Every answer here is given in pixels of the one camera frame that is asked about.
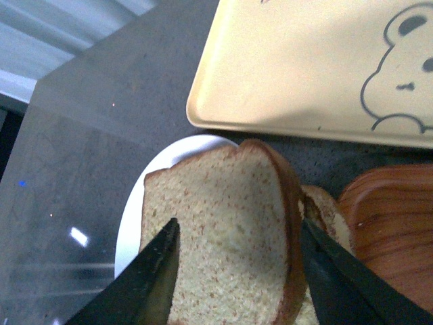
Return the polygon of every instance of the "gray countertop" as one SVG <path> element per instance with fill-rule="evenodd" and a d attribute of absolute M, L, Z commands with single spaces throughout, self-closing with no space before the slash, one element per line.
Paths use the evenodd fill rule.
<path fill-rule="evenodd" d="M 185 103 L 216 7 L 167 1 L 37 83 L 0 183 L 0 324 L 61 324 L 113 281 L 137 178 L 188 135 L 261 138 L 335 197 L 368 169 L 432 162 L 427 150 L 192 127 Z"/>

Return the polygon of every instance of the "bread slice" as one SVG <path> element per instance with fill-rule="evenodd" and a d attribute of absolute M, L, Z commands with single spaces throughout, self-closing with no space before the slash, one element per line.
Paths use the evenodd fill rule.
<path fill-rule="evenodd" d="M 302 218 L 313 220 L 348 252 L 354 254 L 350 230 L 334 198 L 317 186 L 303 185 L 301 188 L 304 194 L 302 201 L 305 203 L 305 206 L 300 208 Z M 309 287 L 306 289 L 302 307 L 294 324 L 319 325 Z"/>
<path fill-rule="evenodd" d="M 181 225 L 169 324 L 292 324 L 306 282 L 302 192 L 288 162 L 258 140 L 188 158 L 145 178 L 141 248 Z"/>
<path fill-rule="evenodd" d="M 352 234 L 334 198 L 317 186 L 303 185 L 302 191 L 305 195 L 306 217 L 312 219 L 338 244 L 355 255 Z"/>

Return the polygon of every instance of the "bear ear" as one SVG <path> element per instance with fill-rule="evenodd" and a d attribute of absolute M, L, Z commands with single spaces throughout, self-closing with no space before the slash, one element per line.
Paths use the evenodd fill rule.
<path fill-rule="evenodd" d="M 386 25 L 384 38 L 390 45 L 396 45 L 403 37 L 426 24 L 433 23 L 433 3 L 412 5 L 399 12 Z"/>

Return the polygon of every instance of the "bear nose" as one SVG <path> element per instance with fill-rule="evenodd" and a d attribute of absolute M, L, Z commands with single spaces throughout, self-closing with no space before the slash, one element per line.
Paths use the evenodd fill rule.
<path fill-rule="evenodd" d="M 406 83 L 404 85 L 398 85 L 396 87 L 397 90 L 410 90 L 413 91 L 415 89 L 415 83 Z"/>

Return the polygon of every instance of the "cartoon bear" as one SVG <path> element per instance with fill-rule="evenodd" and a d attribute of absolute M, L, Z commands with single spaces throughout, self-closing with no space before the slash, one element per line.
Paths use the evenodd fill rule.
<path fill-rule="evenodd" d="M 379 123 L 407 118 L 433 130 L 433 3 L 398 13 L 384 30 L 389 49 L 361 90 L 361 104 Z"/>

